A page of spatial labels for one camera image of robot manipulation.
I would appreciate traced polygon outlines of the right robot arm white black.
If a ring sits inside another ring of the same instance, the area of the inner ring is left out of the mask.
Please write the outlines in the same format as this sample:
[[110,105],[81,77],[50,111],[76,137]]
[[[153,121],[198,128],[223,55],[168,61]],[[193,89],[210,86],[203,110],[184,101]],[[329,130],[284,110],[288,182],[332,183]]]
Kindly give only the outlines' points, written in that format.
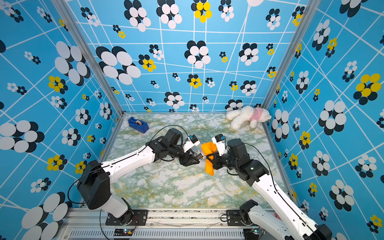
[[246,144],[240,139],[208,142],[202,145],[202,150],[208,174],[222,167],[235,170],[276,213],[272,215],[256,201],[249,200],[239,210],[244,225],[257,225],[278,240],[332,239],[332,231],[325,224],[319,225],[307,216],[275,183],[270,171],[260,161],[251,159]]

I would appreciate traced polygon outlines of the orange towel cloth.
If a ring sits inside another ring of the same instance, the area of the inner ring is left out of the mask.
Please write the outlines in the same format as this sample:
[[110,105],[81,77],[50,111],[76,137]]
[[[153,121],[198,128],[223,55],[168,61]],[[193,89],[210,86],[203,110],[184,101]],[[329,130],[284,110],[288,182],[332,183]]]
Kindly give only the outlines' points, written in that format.
[[203,153],[206,156],[205,172],[211,176],[214,175],[214,167],[212,160],[214,159],[214,154],[217,152],[217,146],[213,142],[208,142],[202,144],[201,146]]

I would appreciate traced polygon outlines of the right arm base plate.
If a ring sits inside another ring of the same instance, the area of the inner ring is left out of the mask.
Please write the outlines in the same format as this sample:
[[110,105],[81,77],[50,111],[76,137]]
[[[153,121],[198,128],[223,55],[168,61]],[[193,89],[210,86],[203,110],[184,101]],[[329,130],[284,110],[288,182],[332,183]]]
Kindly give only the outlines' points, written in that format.
[[259,227],[259,225],[253,224],[250,221],[244,221],[240,210],[226,210],[225,223],[230,227]]

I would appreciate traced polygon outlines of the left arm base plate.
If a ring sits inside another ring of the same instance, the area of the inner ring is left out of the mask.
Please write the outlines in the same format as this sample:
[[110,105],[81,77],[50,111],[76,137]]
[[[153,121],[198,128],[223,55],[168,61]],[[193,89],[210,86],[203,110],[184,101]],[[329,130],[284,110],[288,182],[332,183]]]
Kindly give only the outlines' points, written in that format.
[[106,226],[145,226],[148,219],[148,210],[128,210],[120,218],[108,213]]

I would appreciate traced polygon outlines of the newspaper print pouch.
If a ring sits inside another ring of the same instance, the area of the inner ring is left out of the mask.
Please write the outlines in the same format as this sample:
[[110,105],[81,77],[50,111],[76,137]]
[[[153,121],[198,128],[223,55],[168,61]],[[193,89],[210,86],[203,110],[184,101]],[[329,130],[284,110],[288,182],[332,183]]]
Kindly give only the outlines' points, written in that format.
[[194,153],[194,158],[198,161],[203,160],[206,157],[206,155],[202,152],[196,152]]

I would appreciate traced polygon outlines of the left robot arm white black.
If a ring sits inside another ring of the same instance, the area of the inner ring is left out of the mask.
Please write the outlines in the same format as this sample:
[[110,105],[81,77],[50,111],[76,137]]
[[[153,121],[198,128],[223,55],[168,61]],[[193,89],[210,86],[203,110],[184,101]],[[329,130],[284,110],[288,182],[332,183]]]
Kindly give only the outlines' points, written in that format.
[[79,178],[77,190],[85,205],[90,210],[102,210],[127,225],[133,218],[133,209],[123,198],[111,192],[111,184],[129,172],[147,164],[171,157],[178,159],[182,166],[196,165],[202,155],[193,151],[200,145],[195,135],[183,137],[175,128],[167,131],[165,136],[152,138],[138,150],[112,161],[89,162]]

